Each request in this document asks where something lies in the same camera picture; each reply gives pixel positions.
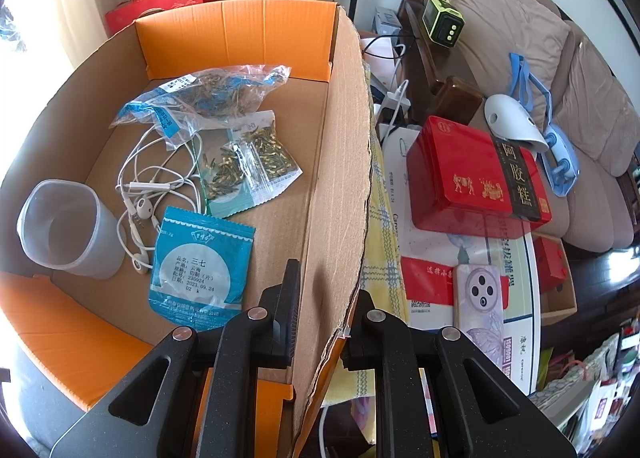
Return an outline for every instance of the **plastic bag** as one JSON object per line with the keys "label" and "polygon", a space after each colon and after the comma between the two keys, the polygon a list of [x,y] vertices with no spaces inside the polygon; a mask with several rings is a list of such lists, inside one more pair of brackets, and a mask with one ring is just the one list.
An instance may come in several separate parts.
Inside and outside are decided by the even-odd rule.
{"label": "plastic bag", "polygon": [[154,254],[149,306],[196,330],[224,326],[242,310],[255,229],[167,207]]}
{"label": "plastic bag", "polygon": [[286,66],[213,68],[181,76],[128,102],[111,122],[153,123],[167,149],[177,149],[202,129],[225,129],[258,109],[268,92],[287,82]]}
{"label": "plastic bag", "polygon": [[273,111],[237,119],[225,132],[200,131],[200,137],[198,171],[212,216],[226,218],[271,200],[302,174],[276,138]]}

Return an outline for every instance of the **phone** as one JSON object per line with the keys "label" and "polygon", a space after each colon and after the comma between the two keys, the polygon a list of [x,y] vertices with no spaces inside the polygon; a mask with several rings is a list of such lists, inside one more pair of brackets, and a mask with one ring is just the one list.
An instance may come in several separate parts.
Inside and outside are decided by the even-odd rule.
{"label": "phone", "polygon": [[454,324],[502,368],[502,289],[500,270],[490,264],[459,264],[454,278]]}

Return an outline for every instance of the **clear plastic container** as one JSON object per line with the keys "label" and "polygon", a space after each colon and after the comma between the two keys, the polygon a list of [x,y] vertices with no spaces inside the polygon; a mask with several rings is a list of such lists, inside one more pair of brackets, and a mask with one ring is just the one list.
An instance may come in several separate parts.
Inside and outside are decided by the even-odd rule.
{"label": "clear plastic container", "polygon": [[24,202],[17,230],[24,253],[47,268],[108,279],[122,264],[116,219],[81,183],[40,182]]}

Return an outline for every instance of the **yellow-green device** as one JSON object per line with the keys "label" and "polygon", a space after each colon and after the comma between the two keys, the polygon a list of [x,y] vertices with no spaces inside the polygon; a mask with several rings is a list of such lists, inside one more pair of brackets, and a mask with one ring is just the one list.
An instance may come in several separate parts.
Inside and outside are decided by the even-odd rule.
{"label": "yellow-green device", "polygon": [[449,0],[428,0],[422,22],[431,41],[447,48],[456,43],[465,25],[462,14],[453,8]]}

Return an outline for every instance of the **red package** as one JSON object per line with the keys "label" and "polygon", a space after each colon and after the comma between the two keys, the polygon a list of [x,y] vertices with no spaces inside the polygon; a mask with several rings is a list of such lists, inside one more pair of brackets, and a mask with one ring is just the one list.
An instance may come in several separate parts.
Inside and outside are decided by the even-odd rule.
{"label": "red package", "polygon": [[518,145],[429,117],[406,156],[414,225],[517,239],[551,220],[542,176]]}
{"label": "red package", "polygon": [[[423,303],[453,306],[453,267],[413,257],[401,257],[406,298]],[[502,309],[509,306],[509,278],[500,276]]]}
{"label": "red package", "polygon": [[564,265],[564,251],[560,241],[546,237],[537,237],[533,241],[533,250],[536,252],[540,293],[546,293],[562,284],[569,275]]}
{"label": "red package", "polygon": [[129,26],[135,19],[150,13],[150,11],[171,10],[180,8],[180,6],[190,6],[210,1],[213,0],[133,0],[107,12],[104,19],[107,21],[111,34],[115,35]]}

